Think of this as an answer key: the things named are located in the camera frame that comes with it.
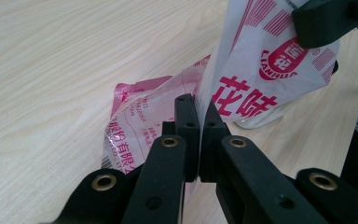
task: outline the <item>pink and white package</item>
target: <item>pink and white package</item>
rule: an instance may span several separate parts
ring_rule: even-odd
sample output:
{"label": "pink and white package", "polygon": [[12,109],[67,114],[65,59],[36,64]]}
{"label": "pink and white package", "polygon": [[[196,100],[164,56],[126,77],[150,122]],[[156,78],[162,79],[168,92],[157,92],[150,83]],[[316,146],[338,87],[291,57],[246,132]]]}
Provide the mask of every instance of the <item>pink and white package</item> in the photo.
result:
{"label": "pink and white package", "polygon": [[136,84],[117,84],[112,115],[105,128],[103,168],[129,173],[145,162],[162,122],[173,121],[174,99],[195,93],[209,57],[175,77],[159,77]]}
{"label": "pink and white package", "polygon": [[220,45],[197,92],[201,125],[211,99],[224,121],[240,120],[252,129],[279,117],[286,103],[329,83],[339,44],[300,47],[291,12],[306,2],[229,1]]}

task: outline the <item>brass grommet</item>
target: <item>brass grommet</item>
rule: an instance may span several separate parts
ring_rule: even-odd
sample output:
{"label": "brass grommet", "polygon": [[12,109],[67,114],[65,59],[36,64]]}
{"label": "brass grommet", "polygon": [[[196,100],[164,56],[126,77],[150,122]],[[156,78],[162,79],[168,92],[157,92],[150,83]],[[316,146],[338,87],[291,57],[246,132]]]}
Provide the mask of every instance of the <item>brass grommet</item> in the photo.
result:
{"label": "brass grommet", "polygon": [[97,175],[91,185],[97,191],[105,191],[111,189],[116,183],[117,179],[114,175],[105,174]]}
{"label": "brass grommet", "polygon": [[335,190],[337,189],[337,183],[332,178],[327,175],[320,173],[311,173],[310,182],[316,187],[326,190]]}
{"label": "brass grommet", "polygon": [[176,138],[166,137],[161,140],[161,144],[164,147],[176,147],[179,144],[179,142]]}
{"label": "brass grommet", "polygon": [[231,138],[228,141],[234,147],[246,147],[246,141],[240,138]]}

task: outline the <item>light wood surface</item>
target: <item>light wood surface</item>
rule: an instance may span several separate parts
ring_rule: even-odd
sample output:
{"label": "light wood surface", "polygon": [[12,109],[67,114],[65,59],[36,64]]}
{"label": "light wood surface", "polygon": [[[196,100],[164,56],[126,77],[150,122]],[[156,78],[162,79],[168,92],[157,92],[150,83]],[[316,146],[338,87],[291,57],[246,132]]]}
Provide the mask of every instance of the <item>light wood surface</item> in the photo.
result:
{"label": "light wood surface", "polygon": [[[99,169],[114,87],[175,75],[218,44],[227,1],[0,0],[0,223],[54,220]],[[290,176],[339,175],[358,116],[358,30],[341,41],[339,72],[251,138]],[[225,223],[201,184],[184,223]]]}

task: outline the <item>table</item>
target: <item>table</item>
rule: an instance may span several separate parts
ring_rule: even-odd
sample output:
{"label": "table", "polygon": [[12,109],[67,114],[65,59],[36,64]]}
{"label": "table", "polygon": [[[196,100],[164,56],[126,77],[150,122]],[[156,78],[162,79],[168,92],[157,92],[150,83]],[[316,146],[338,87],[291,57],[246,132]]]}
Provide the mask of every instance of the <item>table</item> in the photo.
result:
{"label": "table", "polygon": [[[227,1],[1,1],[0,223],[54,220],[99,169],[114,87],[175,75],[213,51]],[[251,138],[285,174],[336,175],[358,116],[358,30],[342,38],[327,88]],[[225,223],[213,184],[198,183],[184,223]]]}

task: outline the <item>barcode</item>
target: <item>barcode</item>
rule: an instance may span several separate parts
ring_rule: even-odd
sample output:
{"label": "barcode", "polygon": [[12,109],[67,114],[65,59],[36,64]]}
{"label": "barcode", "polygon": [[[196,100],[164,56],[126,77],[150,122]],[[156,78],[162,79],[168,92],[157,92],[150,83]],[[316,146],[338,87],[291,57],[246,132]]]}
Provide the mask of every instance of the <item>barcode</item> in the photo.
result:
{"label": "barcode", "polygon": [[112,168],[112,167],[113,165],[110,162],[109,157],[106,156],[105,158],[103,158],[103,164],[101,165],[101,168]]}

